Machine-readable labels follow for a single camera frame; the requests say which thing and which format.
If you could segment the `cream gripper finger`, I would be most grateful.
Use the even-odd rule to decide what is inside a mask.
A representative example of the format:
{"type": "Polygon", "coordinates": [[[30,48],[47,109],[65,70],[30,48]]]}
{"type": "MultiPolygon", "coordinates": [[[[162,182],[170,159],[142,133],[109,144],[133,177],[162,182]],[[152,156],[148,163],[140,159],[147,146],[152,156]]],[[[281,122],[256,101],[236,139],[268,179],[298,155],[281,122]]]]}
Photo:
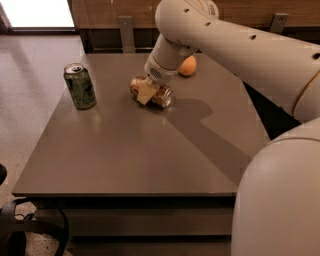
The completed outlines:
{"type": "Polygon", "coordinates": [[[154,83],[151,79],[146,78],[140,83],[137,100],[146,105],[151,98],[158,92],[160,86],[154,83]]]}

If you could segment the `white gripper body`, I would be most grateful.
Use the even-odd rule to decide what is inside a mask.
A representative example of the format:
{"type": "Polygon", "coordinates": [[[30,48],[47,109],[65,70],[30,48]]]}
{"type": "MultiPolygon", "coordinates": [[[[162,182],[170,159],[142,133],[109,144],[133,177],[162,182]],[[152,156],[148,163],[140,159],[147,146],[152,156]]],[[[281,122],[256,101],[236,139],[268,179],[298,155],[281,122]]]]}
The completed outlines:
{"type": "Polygon", "coordinates": [[[151,53],[144,70],[146,75],[156,84],[169,83],[177,74],[179,60],[168,54],[151,53]]]}

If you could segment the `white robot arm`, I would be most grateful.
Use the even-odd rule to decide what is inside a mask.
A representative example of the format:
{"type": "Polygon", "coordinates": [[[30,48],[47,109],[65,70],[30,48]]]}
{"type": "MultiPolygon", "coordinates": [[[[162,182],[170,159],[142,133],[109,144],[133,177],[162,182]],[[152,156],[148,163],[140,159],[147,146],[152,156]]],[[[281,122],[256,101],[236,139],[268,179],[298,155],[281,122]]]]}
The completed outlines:
{"type": "Polygon", "coordinates": [[[232,256],[320,256],[320,62],[312,43],[222,21],[211,0],[161,0],[138,99],[148,102],[201,51],[299,126],[263,148],[236,195],[232,256]]]}

